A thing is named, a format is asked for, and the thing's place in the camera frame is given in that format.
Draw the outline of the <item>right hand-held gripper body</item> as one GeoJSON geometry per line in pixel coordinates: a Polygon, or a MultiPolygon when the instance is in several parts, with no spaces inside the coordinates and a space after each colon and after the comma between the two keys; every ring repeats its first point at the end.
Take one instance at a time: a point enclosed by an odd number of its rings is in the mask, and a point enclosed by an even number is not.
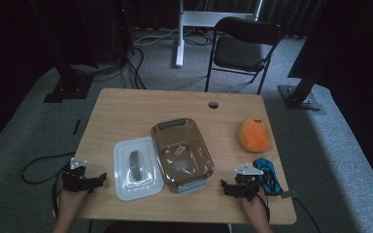
{"type": "Polygon", "coordinates": [[[252,200],[259,192],[259,178],[263,172],[249,163],[236,168],[235,172],[235,182],[240,186],[242,195],[247,200],[252,200]]]}

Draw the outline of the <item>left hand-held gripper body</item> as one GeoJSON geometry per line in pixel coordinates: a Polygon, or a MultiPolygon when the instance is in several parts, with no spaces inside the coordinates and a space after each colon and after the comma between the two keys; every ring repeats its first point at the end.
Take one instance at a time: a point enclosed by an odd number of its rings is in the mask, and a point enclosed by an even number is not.
{"type": "Polygon", "coordinates": [[[90,184],[85,177],[86,160],[76,160],[72,157],[62,171],[63,188],[78,192],[91,190],[90,184]]]}

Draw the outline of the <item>blue toy car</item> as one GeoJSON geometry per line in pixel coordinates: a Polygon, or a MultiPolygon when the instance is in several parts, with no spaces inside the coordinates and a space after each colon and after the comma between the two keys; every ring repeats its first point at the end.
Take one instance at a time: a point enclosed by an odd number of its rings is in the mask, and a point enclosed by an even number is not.
{"type": "Polygon", "coordinates": [[[270,160],[259,158],[253,162],[253,165],[262,172],[259,180],[261,187],[267,195],[279,196],[284,192],[278,182],[274,165],[270,160]]]}

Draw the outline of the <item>white lid with grey handle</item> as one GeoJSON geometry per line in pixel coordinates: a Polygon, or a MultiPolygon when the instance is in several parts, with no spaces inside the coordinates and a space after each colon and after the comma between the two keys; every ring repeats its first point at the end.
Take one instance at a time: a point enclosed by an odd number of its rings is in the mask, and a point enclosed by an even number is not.
{"type": "Polygon", "coordinates": [[[151,137],[118,142],[113,158],[115,192],[120,201],[156,195],[164,187],[151,137]]]}

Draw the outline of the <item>orange plush toy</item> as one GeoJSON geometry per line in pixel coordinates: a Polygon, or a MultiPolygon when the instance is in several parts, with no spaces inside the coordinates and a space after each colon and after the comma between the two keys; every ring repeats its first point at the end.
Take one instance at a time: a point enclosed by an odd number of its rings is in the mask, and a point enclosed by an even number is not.
{"type": "Polygon", "coordinates": [[[259,116],[249,116],[243,119],[237,136],[243,148],[250,152],[264,152],[273,146],[267,124],[259,116]]]}

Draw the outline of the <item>clear brown storage box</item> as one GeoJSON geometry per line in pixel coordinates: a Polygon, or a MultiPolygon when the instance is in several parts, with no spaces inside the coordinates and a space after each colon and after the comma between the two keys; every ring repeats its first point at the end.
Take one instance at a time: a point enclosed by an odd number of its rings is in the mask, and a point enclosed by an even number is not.
{"type": "Polygon", "coordinates": [[[207,185],[215,165],[193,119],[163,121],[151,135],[162,178],[172,192],[188,193],[207,185]]]}

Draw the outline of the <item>person's left hand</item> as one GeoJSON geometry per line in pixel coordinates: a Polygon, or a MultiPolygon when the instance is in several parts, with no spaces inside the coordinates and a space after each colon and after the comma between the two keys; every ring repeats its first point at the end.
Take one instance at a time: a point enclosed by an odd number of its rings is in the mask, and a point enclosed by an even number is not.
{"type": "Polygon", "coordinates": [[[87,195],[87,190],[78,192],[62,190],[58,198],[58,215],[76,216],[87,195]]]}

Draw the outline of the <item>person's right hand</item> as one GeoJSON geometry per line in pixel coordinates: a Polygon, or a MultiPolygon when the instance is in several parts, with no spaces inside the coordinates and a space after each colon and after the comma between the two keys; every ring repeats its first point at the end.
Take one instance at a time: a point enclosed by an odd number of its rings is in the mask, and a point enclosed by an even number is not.
{"type": "Polygon", "coordinates": [[[262,189],[251,201],[246,198],[240,198],[239,201],[247,217],[267,217],[265,210],[266,198],[262,189]]]}

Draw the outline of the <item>person's dark clothing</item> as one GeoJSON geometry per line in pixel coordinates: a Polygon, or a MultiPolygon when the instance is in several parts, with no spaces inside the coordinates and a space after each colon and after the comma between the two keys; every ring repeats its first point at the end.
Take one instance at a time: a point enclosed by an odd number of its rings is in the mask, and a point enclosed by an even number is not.
{"type": "Polygon", "coordinates": [[[224,223],[117,221],[104,233],[230,233],[224,223]]]}

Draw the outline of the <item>black stand with square base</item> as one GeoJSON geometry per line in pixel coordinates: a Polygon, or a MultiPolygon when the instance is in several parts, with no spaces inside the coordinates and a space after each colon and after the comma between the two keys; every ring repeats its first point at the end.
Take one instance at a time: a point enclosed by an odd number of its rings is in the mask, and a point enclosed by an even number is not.
{"type": "Polygon", "coordinates": [[[90,43],[79,0],[42,0],[47,11],[51,59],[60,76],[46,102],[85,99],[91,78],[80,76],[73,64],[92,64],[90,43]]]}

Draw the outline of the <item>black stand with bolted base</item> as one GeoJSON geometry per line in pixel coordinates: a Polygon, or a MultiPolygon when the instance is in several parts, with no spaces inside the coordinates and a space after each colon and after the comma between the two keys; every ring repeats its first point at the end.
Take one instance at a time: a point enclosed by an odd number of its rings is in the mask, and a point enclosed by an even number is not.
{"type": "Polygon", "coordinates": [[[312,93],[315,78],[302,79],[299,84],[282,84],[278,86],[280,94],[288,109],[311,111],[316,115],[324,115],[325,110],[312,93]]]}

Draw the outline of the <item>black folding chair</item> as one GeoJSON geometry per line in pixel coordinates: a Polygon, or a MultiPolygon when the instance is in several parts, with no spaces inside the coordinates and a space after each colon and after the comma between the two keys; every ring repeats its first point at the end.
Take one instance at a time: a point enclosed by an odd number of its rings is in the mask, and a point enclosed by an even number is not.
{"type": "Polygon", "coordinates": [[[224,17],[214,28],[205,91],[209,89],[213,70],[262,77],[257,94],[262,90],[272,53],[282,40],[282,28],[274,22],[224,17]]]}

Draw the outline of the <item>dark equipment tower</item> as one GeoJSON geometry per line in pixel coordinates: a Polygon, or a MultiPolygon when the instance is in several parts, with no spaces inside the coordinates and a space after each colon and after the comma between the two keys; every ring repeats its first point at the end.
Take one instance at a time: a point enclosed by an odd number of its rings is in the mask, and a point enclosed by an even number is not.
{"type": "Polygon", "coordinates": [[[128,0],[109,0],[113,27],[112,57],[124,64],[134,54],[128,0]]]}

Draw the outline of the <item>white metal desk frame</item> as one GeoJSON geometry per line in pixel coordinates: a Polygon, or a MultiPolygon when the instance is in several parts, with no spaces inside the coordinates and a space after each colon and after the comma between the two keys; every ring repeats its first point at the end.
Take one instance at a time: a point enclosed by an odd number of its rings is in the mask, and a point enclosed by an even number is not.
{"type": "Polygon", "coordinates": [[[252,13],[232,13],[232,12],[198,12],[197,10],[186,11],[184,9],[184,0],[179,0],[179,26],[178,26],[178,45],[175,65],[181,68],[184,65],[184,27],[214,27],[216,23],[224,17],[239,17],[242,19],[252,19],[258,21],[261,6],[264,0],[256,0],[254,11],[252,13]]]}

